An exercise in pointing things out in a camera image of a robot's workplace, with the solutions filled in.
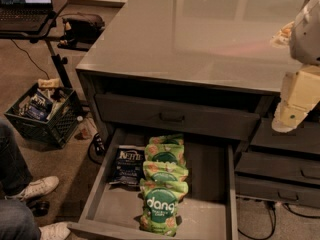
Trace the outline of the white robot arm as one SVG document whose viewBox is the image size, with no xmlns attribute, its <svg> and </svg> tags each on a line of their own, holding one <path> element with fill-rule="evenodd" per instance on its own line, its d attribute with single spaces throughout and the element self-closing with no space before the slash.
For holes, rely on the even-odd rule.
<svg viewBox="0 0 320 240">
<path fill-rule="evenodd" d="M 287 133 L 320 102 L 320 0 L 304 0 L 295 20 L 275 40 L 287 42 L 290 56 L 302 64 L 296 73 L 285 74 L 271 124 L 273 130 Z"/>
</svg>

